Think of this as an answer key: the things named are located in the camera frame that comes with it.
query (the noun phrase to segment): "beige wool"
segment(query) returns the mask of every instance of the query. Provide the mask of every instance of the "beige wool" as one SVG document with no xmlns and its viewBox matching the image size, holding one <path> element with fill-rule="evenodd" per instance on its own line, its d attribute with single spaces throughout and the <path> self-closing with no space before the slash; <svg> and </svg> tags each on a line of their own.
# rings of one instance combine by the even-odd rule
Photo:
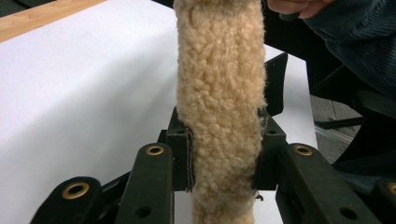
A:
<svg viewBox="0 0 396 224">
<path fill-rule="evenodd" d="M 193 223 L 253 223 L 262 128 L 260 0 L 175 0 L 177 112 L 192 129 Z"/>
</svg>

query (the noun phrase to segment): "hand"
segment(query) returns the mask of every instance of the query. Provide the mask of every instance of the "hand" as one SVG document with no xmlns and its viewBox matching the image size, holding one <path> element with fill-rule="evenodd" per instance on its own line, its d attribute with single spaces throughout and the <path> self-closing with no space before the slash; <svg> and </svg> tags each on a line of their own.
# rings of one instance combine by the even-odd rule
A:
<svg viewBox="0 0 396 224">
<path fill-rule="evenodd" d="M 318 14 L 335 0 L 267 0 L 268 7 L 285 15 L 300 12 L 300 19 L 308 19 Z"/>
</svg>

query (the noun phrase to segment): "cylindrical object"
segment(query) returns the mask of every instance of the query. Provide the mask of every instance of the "cylindrical object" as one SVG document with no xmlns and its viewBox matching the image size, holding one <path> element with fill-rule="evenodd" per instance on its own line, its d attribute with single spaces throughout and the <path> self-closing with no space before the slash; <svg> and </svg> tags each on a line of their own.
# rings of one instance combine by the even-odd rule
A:
<svg viewBox="0 0 396 224">
<path fill-rule="evenodd" d="M 193 223 L 253 223 L 261 150 L 260 0 L 176 0 L 177 112 L 193 132 Z"/>
</svg>

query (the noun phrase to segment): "sleeve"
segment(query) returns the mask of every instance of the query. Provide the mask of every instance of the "sleeve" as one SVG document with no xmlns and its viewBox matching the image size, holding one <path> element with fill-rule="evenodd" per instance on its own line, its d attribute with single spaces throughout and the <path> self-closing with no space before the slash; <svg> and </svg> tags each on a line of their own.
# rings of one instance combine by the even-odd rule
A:
<svg viewBox="0 0 396 224">
<path fill-rule="evenodd" d="M 304 21 L 360 79 L 396 100 L 395 0 L 336 0 Z"/>
</svg>

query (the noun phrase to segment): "finger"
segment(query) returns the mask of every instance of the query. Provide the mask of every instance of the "finger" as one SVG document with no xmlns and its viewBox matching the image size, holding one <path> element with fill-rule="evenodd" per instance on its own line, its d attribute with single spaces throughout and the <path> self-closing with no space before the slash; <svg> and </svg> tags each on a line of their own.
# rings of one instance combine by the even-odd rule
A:
<svg viewBox="0 0 396 224">
<path fill-rule="evenodd" d="M 283 0 L 268 0 L 268 7 L 285 15 L 300 12 L 309 6 L 309 1 L 283 1 Z"/>
</svg>

